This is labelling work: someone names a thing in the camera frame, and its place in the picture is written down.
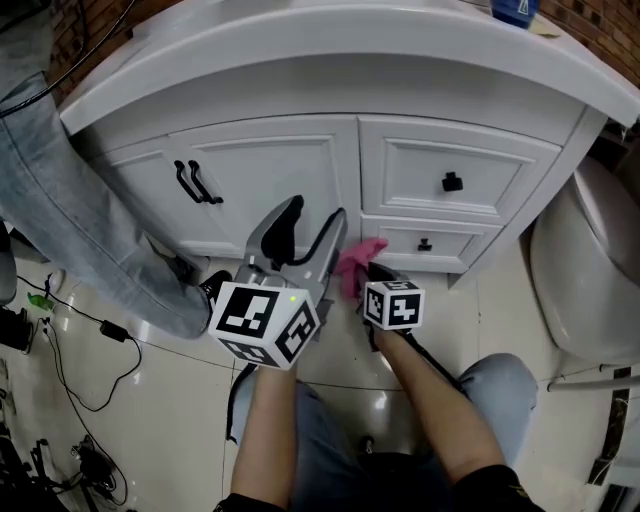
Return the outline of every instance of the white countertop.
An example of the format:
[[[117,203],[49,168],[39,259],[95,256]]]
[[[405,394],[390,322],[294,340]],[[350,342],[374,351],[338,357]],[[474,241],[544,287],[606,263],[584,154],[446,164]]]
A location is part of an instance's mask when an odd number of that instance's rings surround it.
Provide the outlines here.
[[[457,0],[185,0],[136,27],[65,100],[61,118],[73,135],[194,78],[349,53],[483,66],[560,91],[625,126],[640,115],[640,91],[568,34],[546,39]]]

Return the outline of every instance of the pink cloth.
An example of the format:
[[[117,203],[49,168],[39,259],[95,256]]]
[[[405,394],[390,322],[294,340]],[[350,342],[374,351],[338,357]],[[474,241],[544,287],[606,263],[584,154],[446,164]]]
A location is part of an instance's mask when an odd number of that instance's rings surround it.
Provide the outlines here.
[[[359,298],[356,269],[358,266],[368,269],[369,262],[387,245],[389,245],[389,241],[384,238],[369,238],[342,252],[340,260],[338,260],[338,264],[333,271],[334,275],[342,276],[342,295],[348,299]]]

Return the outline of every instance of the black cabinet handle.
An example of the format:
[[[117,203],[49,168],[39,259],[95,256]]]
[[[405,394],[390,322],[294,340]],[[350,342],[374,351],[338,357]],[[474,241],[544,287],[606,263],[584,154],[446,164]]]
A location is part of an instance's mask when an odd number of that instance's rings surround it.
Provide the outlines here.
[[[447,177],[442,180],[442,188],[445,192],[456,192],[464,188],[462,178],[458,178],[455,172],[448,172]]]
[[[428,238],[423,238],[422,240],[420,240],[420,245],[418,246],[418,250],[421,252],[429,252],[431,251],[431,249],[433,249],[433,245],[431,245],[429,243],[429,239]]]
[[[182,185],[182,188],[184,189],[184,191],[187,194],[189,194],[189,197],[191,199],[193,199],[196,203],[200,204],[203,201],[203,199],[195,195],[193,190],[191,190],[191,187],[189,186],[189,184],[182,177],[182,171],[184,171],[184,164],[180,160],[176,160],[175,162],[173,162],[173,165],[176,166],[176,178],[178,178],[178,182],[180,183],[180,185]]]
[[[209,194],[209,191],[206,188],[204,188],[204,185],[202,183],[200,183],[200,180],[196,175],[197,172],[200,170],[200,165],[198,164],[198,162],[196,162],[195,160],[189,160],[189,167],[191,167],[191,181],[193,181],[193,184],[202,194],[202,200],[206,201],[209,204],[224,203],[224,199],[222,199],[221,197],[211,197],[211,194]]]

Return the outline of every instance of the tiled floor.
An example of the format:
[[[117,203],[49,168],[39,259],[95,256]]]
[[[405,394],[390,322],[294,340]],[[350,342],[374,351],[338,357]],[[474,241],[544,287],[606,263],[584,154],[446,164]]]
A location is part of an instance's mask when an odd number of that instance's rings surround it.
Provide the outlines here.
[[[211,271],[220,266],[216,263]],[[48,273],[47,267],[26,262],[19,262],[19,271],[37,283]],[[550,342],[520,246],[461,292],[447,292],[440,275],[414,277],[427,289],[427,319],[416,338],[452,373],[488,354],[513,352],[540,382],[538,407],[516,468],[534,501],[547,512],[597,510],[600,488],[584,482],[602,448],[610,393],[546,392],[548,380],[560,373],[573,380],[602,374],[592,363],[563,357]],[[32,290],[20,283],[13,308],[27,303],[27,291]],[[104,302],[73,278],[58,295],[145,342],[142,366],[121,382],[111,405],[96,414],[81,411],[127,477],[128,508],[213,510],[228,492],[236,455],[224,432],[227,398],[240,365],[234,369],[232,358],[208,336],[195,342],[176,339]],[[320,343],[304,352],[299,377],[329,403],[354,442],[369,433],[377,448],[410,451],[420,433],[398,381],[380,356],[369,351],[351,306],[338,297],[337,283],[330,295],[337,303]],[[33,318],[43,316],[28,309]],[[123,346],[104,338],[96,324],[66,308],[55,313],[69,385],[85,401],[102,403],[114,378],[135,363],[133,343]],[[69,450],[84,432],[56,380],[47,345],[39,334],[29,356],[0,347],[0,357],[8,362],[17,412],[10,427],[23,460],[35,441],[45,437],[52,471],[57,471],[51,476],[64,479],[77,471]]]

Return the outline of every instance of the blue jeans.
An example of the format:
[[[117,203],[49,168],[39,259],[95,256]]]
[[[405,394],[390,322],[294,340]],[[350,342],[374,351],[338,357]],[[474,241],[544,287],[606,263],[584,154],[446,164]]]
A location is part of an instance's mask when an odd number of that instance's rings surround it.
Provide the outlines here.
[[[238,389],[233,406],[232,435],[240,442],[246,425],[255,372]],[[538,386],[516,356],[494,354],[481,359],[460,377],[477,410],[493,429],[507,464],[522,446]],[[346,435],[318,395],[299,383],[296,396],[298,460],[291,510],[451,510],[451,487],[431,452],[415,461],[401,484],[374,482],[350,450]]]
[[[0,102],[0,110],[45,87],[42,75],[32,76]],[[0,177],[0,218],[56,265],[171,334],[197,338],[206,329],[204,292],[178,281],[74,151],[50,96],[0,119]]]

